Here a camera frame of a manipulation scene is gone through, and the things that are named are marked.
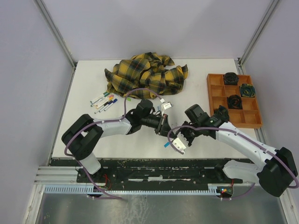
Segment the aluminium frame post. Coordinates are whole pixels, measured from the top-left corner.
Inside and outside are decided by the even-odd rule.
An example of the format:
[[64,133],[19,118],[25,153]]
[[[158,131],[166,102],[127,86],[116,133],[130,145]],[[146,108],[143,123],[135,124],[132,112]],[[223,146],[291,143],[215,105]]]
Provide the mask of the aluminium frame post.
[[255,29],[252,37],[250,38],[242,56],[240,58],[235,59],[235,64],[236,64],[239,74],[241,74],[241,75],[246,74],[245,63],[249,59],[251,52],[253,51],[258,40],[262,36],[263,31],[266,29],[268,23],[270,22],[272,16],[274,15],[275,11],[278,9],[281,2],[282,2],[281,0],[271,0],[270,1],[264,14],[262,15],[261,20],[258,23],[257,28]]
[[43,0],[34,0],[34,3],[36,4],[44,20],[46,21],[48,28],[50,29],[51,33],[54,35],[54,38],[56,39],[59,47],[63,51],[69,64],[72,66],[72,68],[76,68],[77,62],[75,61],[69,48],[67,47],[66,42],[64,41],[57,25],[55,24],[45,2]]

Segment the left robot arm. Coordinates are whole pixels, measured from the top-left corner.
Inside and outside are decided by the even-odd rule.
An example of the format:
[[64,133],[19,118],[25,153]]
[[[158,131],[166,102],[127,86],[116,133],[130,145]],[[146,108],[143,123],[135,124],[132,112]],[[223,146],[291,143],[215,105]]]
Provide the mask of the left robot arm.
[[153,128],[155,133],[167,136],[170,131],[168,115],[164,112],[172,107],[170,102],[161,100],[161,111],[154,113],[151,101],[143,99],[135,109],[117,119],[95,120],[84,114],[62,135],[62,142],[81,166],[87,171],[87,177],[93,182],[103,178],[101,164],[93,153],[100,138],[112,135],[129,135],[142,126]]

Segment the orange compartment tray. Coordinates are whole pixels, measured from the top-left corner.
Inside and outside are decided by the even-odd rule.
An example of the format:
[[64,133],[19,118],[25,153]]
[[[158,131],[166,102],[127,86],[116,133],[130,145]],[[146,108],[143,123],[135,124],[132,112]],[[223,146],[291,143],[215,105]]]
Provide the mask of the orange compartment tray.
[[262,127],[251,76],[208,74],[206,80],[211,115],[222,112],[239,128]]

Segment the dark green rolled sock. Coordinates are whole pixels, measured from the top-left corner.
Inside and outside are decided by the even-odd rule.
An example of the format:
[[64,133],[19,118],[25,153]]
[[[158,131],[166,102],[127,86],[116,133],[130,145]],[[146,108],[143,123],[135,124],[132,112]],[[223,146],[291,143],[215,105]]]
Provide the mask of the dark green rolled sock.
[[214,114],[221,115],[226,122],[229,121],[228,109],[222,105],[219,105],[218,109],[214,110]]

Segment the yellow plaid cloth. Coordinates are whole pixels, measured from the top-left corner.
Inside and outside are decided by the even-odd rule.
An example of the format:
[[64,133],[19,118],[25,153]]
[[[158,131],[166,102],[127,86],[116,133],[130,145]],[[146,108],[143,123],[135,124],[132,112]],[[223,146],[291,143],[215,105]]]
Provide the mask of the yellow plaid cloth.
[[108,92],[121,97],[154,99],[175,95],[183,90],[188,77],[188,66],[176,66],[167,55],[147,52],[121,60],[112,71],[104,70]]

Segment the black orange rolled sock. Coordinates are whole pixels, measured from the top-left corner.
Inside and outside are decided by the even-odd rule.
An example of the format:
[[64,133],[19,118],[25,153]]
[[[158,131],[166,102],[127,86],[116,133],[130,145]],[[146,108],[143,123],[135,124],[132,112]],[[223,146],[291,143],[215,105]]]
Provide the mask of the black orange rolled sock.
[[242,109],[242,99],[238,95],[231,95],[227,98],[229,109]]

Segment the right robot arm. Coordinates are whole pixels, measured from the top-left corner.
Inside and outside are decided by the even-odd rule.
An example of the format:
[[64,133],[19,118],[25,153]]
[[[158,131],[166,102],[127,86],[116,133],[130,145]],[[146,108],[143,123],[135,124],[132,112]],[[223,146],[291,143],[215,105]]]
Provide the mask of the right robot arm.
[[259,184],[267,193],[279,197],[286,189],[297,189],[298,171],[292,152],[282,147],[276,149],[248,136],[229,121],[228,111],[220,106],[217,113],[209,116],[195,104],[185,114],[189,121],[178,127],[189,145],[199,136],[211,137],[232,147],[251,160],[251,163],[225,160],[214,171],[215,179],[226,182],[228,179],[240,179]]

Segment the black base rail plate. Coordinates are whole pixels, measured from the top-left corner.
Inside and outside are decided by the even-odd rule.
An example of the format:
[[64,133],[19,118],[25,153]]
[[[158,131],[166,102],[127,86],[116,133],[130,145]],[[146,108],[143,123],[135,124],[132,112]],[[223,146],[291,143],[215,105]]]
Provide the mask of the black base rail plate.
[[241,184],[222,171],[227,159],[101,159],[91,176],[110,190],[206,190],[209,184]]

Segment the teal yellow rolled sock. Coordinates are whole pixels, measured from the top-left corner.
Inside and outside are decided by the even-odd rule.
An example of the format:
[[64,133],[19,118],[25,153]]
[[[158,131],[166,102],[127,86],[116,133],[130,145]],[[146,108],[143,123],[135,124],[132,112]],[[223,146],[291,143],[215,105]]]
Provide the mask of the teal yellow rolled sock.
[[250,84],[242,84],[240,86],[240,95],[244,98],[254,98],[256,95],[256,91],[253,85]]

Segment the pink cap pen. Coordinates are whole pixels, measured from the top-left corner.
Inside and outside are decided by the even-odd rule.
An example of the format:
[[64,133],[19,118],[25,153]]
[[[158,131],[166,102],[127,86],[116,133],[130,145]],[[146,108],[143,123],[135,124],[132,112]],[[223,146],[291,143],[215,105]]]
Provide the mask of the pink cap pen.
[[99,100],[98,102],[96,102],[94,106],[96,108],[99,108],[99,107],[103,106],[105,103],[112,100],[113,98],[114,98],[114,95],[110,94],[110,95],[106,96],[105,98],[103,98],[103,99]]

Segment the left aluminium frame post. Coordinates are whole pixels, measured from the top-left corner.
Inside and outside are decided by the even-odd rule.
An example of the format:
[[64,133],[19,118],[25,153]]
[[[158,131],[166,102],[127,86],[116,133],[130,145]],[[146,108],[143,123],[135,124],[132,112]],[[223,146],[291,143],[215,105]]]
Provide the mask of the left aluminium frame post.
[[67,47],[66,42],[64,41],[57,25],[55,24],[45,2],[43,0],[34,0],[34,3],[36,4],[44,20],[46,21],[48,28],[50,29],[51,33],[54,35],[54,38],[56,39],[59,47],[63,51],[69,64],[72,66],[72,68],[76,68],[77,62],[75,61],[69,48]]

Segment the right aluminium frame post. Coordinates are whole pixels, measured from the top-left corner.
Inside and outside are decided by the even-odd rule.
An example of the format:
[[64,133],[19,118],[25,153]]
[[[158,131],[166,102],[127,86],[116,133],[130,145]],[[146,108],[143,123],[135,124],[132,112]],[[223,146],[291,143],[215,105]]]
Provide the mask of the right aluminium frame post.
[[245,63],[249,59],[251,52],[253,51],[258,40],[262,36],[263,31],[266,29],[268,23],[270,22],[272,16],[274,15],[275,11],[278,9],[281,2],[282,2],[281,0],[271,0],[270,1],[264,14],[262,15],[261,20],[258,23],[257,28],[255,29],[252,37],[250,38],[242,56],[240,58],[235,59],[235,64],[236,64],[239,74],[241,74],[241,75],[246,74]]

